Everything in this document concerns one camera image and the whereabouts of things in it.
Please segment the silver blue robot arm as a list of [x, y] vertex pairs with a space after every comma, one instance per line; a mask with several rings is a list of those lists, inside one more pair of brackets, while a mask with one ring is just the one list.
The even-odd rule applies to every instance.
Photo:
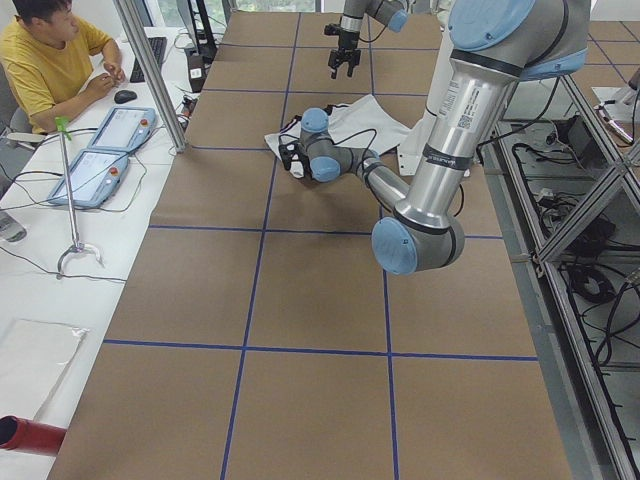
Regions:
[[464, 233], [449, 211], [475, 150], [522, 81], [579, 70], [587, 55], [587, 1], [457, 1], [446, 29], [452, 74], [411, 182], [369, 148], [345, 147], [320, 108], [304, 112], [300, 135], [279, 147], [282, 162], [299, 161], [318, 182], [356, 175], [388, 216], [373, 228], [375, 258], [387, 272], [408, 275], [453, 263]]
[[409, 13], [401, 1], [349, 0], [344, 3], [338, 23], [324, 26], [325, 36], [335, 36], [338, 44], [329, 54], [330, 76], [336, 79], [343, 64], [347, 65], [347, 76], [352, 77], [354, 69], [360, 64], [360, 34], [364, 17], [369, 16], [379, 22], [383, 28], [400, 32], [406, 24]]

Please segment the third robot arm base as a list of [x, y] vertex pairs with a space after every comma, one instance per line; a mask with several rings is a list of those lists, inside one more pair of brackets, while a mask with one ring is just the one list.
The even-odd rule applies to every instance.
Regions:
[[595, 108], [604, 110], [607, 118], [630, 123], [633, 110], [636, 110], [636, 118], [639, 119], [639, 100], [636, 95], [639, 92], [639, 70], [621, 87], [593, 87], [598, 103]]

